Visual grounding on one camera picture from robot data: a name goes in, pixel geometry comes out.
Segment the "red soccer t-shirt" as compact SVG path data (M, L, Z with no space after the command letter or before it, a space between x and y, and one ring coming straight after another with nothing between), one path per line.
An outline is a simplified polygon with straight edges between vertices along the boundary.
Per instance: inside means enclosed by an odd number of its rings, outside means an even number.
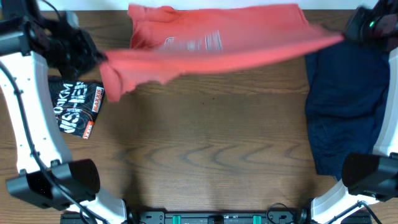
M108 100L146 82L281 62L343 40L310 24L297 4L179 11L131 4L128 49L109 50L99 69Z

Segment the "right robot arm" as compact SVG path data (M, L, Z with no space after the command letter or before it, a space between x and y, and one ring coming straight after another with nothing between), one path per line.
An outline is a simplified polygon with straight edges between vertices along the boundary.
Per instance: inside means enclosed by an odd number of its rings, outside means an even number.
M397 2L357 8L344 40L305 62L315 168L337 182L300 222L355 223L360 208L397 197Z

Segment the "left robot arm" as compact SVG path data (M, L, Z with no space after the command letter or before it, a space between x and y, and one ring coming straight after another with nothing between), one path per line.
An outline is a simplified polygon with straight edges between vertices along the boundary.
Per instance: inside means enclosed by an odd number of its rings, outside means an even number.
M75 13L47 19L31 0L2 0L1 89L17 143L15 198L39 208L77 212L77 223L127 223L124 200L101 188L90 159L74 161L58 128L48 70L74 79L104 60Z

